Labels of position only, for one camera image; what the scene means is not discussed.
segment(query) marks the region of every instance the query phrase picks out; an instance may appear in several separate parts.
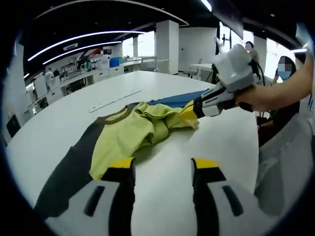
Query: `human arm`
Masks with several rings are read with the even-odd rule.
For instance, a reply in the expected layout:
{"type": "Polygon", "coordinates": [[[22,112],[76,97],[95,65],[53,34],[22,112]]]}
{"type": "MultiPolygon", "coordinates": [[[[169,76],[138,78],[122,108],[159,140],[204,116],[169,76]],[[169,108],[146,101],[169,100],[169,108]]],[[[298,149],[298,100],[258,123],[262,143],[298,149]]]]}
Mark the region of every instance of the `human arm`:
{"type": "Polygon", "coordinates": [[[270,85],[275,85],[277,83],[278,78],[279,78],[279,74],[278,74],[278,69],[277,69],[274,80],[270,83],[270,85]]]}
{"type": "Polygon", "coordinates": [[[256,51],[256,62],[259,64],[259,54],[257,51],[256,51]]]}
{"type": "Polygon", "coordinates": [[[252,86],[236,96],[236,103],[251,104],[259,112],[278,110],[293,104],[312,92],[313,57],[307,55],[305,64],[289,80],[274,86],[252,86]]]}
{"type": "Polygon", "coordinates": [[[267,123],[263,123],[260,127],[266,127],[266,126],[274,126],[274,122],[270,121],[270,122],[267,122],[267,123]]]}

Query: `cable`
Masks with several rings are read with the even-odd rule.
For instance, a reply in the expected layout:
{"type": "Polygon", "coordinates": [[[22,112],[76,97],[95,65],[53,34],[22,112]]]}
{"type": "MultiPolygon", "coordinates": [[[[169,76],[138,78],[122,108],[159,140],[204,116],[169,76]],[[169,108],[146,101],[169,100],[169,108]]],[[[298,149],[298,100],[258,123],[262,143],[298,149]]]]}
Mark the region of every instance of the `cable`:
{"type": "Polygon", "coordinates": [[[207,79],[206,79],[206,81],[205,82],[208,82],[208,79],[209,79],[209,77],[210,77],[210,75],[212,75],[212,71],[210,71],[210,73],[209,73],[209,75],[208,75],[208,77],[207,77],[207,79]]]}
{"type": "Polygon", "coordinates": [[[258,67],[259,67],[259,69],[260,69],[260,71],[261,71],[262,82],[263,82],[264,86],[266,86],[264,72],[262,71],[261,66],[259,65],[259,63],[258,63],[257,61],[255,61],[255,62],[256,62],[256,64],[258,65],[258,67]]]}

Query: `person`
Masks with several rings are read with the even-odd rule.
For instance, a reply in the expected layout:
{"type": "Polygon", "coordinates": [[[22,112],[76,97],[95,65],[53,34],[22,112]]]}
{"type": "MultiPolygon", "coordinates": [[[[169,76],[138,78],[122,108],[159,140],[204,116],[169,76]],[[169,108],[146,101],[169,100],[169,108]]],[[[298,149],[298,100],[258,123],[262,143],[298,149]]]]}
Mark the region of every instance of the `person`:
{"type": "Polygon", "coordinates": [[[54,77],[54,74],[51,72],[51,68],[48,69],[48,71],[45,74],[45,82],[46,82],[46,87],[47,90],[50,90],[49,84],[50,84],[50,80],[54,77]]]}
{"type": "MultiPolygon", "coordinates": [[[[295,72],[296,66],[294,62],[290,58],[282,56],[279,60],[273,82],[276,82],[279,76],[283,81],[286,81],[295,72]]],[[[299,109],[300,102],[298,101],[276,111],[271,111],[271,117],[269,119],[257,117],[259,146],[261,147],[274,137],[291,120],[291,118],[299,112],[299,109]]]]}
{"type": "Polygon", "coordinates": [[[253,60],[255,60],[259,64],[259,55],[252,42],[248,41],[245,44],[245,49],[248,51],[253,60]]]}
{"type": "Polygon", "coordinates": [[[53,74],[54,74],[54,77],[56,77],[60,75],[60,72],[58,69],[55,69],[53,74]]]}
{"type": "Polygon", "coordinates": [[[289,80],[274,86],[255,85],[236,96],[236,104],[248,103],[254,111],[266,112],[289,106],[312,93],[313,56],[289,80]]]}

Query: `black ceiling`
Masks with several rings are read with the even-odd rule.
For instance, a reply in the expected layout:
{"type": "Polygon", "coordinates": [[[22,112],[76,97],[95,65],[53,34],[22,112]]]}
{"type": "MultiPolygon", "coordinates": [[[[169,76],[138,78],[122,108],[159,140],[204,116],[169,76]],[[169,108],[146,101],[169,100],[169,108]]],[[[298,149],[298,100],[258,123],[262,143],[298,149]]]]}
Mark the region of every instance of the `black ceiling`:
{"type": "MultiPolygon", "coordinates": [[[[215,27],[218,20],[203,5],[200,0],[137,0],[159,9],[163,9],[189,23],[190,27],[215,27]]],[[[298,19],[306,20],[300,5],[295,0],[232,0],[241,15],[248,19],[275,28],[291,38],[294,38],[298,19]]],[[[108,30],[133,30],[137,27],[173,20],[180,25],[184,23],[163,12],[150,9],[130,2],[115,0],[75,1],[68,0],[36,1],[29,4],[28,20],[24,23],[21,43],[24,47],[25,73],[35,73],[43,66],[42,63],[63,53],[63,47],[74,42],[57,46],[28,62],[27,59],[38,51],[59,41],[86,33],[108,30]]],[[[270,32],[262,34],[262,30],[253,25],[245,24],[245,29],[255,31],[256,34],[275,37],[270,32]]],[[[154,24],[141,31],[154,29],[154,24]]],[[[91,44],[114,41],[121,34],[106,34],[86,37],[75,42],[79,47],[91,44]]]]}

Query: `cabinet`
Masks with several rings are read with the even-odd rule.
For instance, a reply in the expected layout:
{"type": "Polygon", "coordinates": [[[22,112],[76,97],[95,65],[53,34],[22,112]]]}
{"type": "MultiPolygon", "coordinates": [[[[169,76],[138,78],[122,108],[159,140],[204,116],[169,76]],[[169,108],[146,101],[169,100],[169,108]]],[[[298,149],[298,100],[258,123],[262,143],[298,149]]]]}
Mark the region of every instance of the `cabinet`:
{"type": "Polygon", "coordinates": [[[38,98],[44,96],[47,93],[47,86],[46,86],[46,82],[45,82],[45,77],[43,75],[39,76],[35,80],[34,86],[35,86],[38,98]]]}
{"type": "Polygon", "coordinates": [[[124,67],[122,65],[109,68],[110,78],[123,75],[123,74],[124,74],[124,67]]]}
{"type": "Polygon", "coordinates": [[[60,88],[57,88],[57,89],[55,89],[53,91],[50,91],[46,95],[46,99],[47,99],[48,105],[53,104],[54,102],[56,102],[57,100],[61,99],[62,97],[63,97],[63,93],[62,93],[60,88]]]}
{"type": "Polygon", "coordinates": [[[109,70],[102,70],[102,71],[99,71],[97,73],[95,73],[93,75],[93,80],[94,80],[94,83],[97,83],[99,81],[102,81],[106,78],[109,78],[109,70]]]}

